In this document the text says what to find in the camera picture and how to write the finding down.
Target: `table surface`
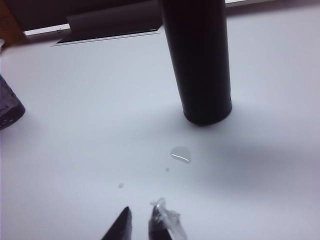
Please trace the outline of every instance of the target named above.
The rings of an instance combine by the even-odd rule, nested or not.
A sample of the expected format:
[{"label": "table surface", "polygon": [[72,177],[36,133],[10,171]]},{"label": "table surface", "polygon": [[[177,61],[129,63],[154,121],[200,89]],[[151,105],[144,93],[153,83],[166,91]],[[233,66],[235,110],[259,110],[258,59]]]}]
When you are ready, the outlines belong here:
[{"label": "table surface", "polygon": [[164,197],[190,240],[319,240],[320,3],[261,7],[228,15],[233,110],[206,127],[164,32],[3,51],[27,111],[1,132],[1,239],[99,240],[129,206],[147,240]]}]

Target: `black cylinder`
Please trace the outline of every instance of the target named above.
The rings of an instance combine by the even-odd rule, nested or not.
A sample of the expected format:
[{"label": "black cylinder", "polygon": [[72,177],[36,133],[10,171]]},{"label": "black cylinder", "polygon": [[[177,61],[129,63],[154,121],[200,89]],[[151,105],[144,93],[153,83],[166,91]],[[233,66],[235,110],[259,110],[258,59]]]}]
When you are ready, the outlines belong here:
[{"label": "black cylinder", "polygon": [[0,131],[14,124],[26,109],[0,75]]},{"label": "black cylinder", "polygon": [[225,0],[159,0],[183,112],[198,125],[231,109]]}]

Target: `small droplet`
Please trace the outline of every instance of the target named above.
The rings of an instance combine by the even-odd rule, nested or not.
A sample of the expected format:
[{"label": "small droplet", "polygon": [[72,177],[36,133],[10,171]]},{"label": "small droplet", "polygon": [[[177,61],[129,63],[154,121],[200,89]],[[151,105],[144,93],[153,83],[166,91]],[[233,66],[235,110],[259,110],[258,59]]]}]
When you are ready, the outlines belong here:
[{"label": "small droplet", "polygon": [[186,164],[191,163],[191,154],[187,147],[177,146],[171,150],[171,157]]}]

